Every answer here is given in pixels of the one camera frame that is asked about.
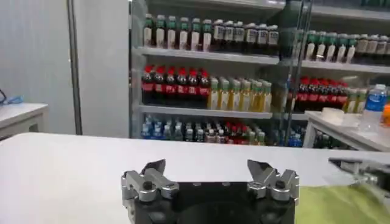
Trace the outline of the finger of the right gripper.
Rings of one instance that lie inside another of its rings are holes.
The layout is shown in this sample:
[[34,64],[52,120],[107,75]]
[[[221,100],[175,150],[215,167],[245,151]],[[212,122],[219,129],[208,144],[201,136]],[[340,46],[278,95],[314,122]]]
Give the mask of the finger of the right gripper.
[[370,183],[389,184],[389,164],[369,159],[329,158],[328,161],[338,169],[361,177]]

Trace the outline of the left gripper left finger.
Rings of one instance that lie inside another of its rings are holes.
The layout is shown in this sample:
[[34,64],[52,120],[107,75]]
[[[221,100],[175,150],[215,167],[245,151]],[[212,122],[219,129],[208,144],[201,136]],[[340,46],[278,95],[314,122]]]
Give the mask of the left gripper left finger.
[[163,175],[165,166],[166,160],[160,159],[147,163],[140,173],[136,170],[125,171],[121,176],[122,205],[129,208],[135,200],[150,203],[158,196],[173,199],[180,186]]

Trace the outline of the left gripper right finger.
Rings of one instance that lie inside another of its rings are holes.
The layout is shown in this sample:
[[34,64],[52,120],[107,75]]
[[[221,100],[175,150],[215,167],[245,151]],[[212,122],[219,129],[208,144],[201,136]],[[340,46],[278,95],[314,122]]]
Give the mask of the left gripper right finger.
[[294,170],[286,169],[280,173],[266,162],[247,160],[253,178],[247,183],[247,190],[256,199],[270,197],[276,201],[299,200],[300,177]]

